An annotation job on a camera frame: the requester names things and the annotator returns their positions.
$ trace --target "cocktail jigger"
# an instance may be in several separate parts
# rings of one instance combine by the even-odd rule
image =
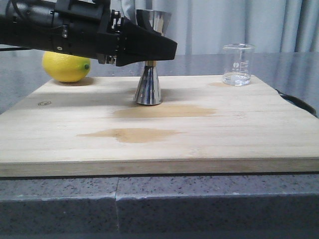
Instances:
[[[138,26],[156,31],[162,36],[166,33],[171,13],[154,10],[137,10]],[[144,72],[135,92],[134,101],[141,105],[154,106],[161,103],[159,77],[156,70],[156,61],[146,61]]]

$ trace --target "glass beaker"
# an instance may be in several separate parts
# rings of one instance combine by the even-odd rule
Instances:
[[[229,44],[224,50],[223,82],[232,86],[245,86],[250,83],[254,45]]]

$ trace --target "black object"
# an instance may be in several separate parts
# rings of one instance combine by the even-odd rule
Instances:
[[[145,30],[111,0],[0,0],[0,44],[59,52],[124,66],[172,60],[177,43]]]
[[[291,104],[305,110],[305,111],[308,111],[310,114],[312,114],[313,116],[316,116],[317,117],[317,113],[316,113],[316,110],[310,106],[309,104],[307,104],[306,102],[300,100],[299,98],[297,97],[294,97],[294,96],[290,96],[290,95],[286,95],[282,92],[280,92],[279,90],[276,89],[276,91],[278,92],[278,94],[283,98],[285,99],[286,101],[290,102]]]

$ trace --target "wooden cutting board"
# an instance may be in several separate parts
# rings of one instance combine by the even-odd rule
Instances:
[[[160,77],[153,107],[138,80],[40,87],[0,115],[0,176],[319,171],[319,120],[258,78]]]

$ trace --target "yellow lemon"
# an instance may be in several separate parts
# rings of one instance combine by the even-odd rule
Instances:
[[[42,67],[53,79],[73,83],[89,73],[91,61],[85,57],[46,51],[42,57]]]

